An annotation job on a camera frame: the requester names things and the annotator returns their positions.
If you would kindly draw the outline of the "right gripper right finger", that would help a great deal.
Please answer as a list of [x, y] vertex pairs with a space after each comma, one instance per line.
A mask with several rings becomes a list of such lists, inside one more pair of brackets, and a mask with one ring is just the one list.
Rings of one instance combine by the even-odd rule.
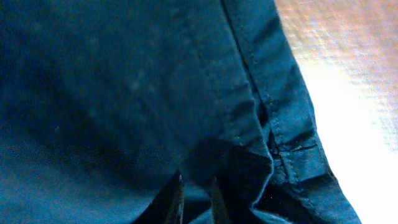
[[211, 209], [214, 224], [230, 224], [228, 210], [223, 199], [217, 178], [211, 181]]

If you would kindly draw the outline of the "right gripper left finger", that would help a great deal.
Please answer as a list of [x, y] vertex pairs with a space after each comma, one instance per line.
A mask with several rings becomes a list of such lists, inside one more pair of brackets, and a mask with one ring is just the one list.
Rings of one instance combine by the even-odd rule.
[[184, 182], [177, 170], [133, 224], [182, 224]]

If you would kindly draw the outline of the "navy blue shorts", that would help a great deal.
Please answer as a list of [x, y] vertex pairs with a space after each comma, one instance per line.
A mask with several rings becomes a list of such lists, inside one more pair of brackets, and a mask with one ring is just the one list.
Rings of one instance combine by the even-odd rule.
[[1, 2], [1, 222], [359, 223], [274, 1]]

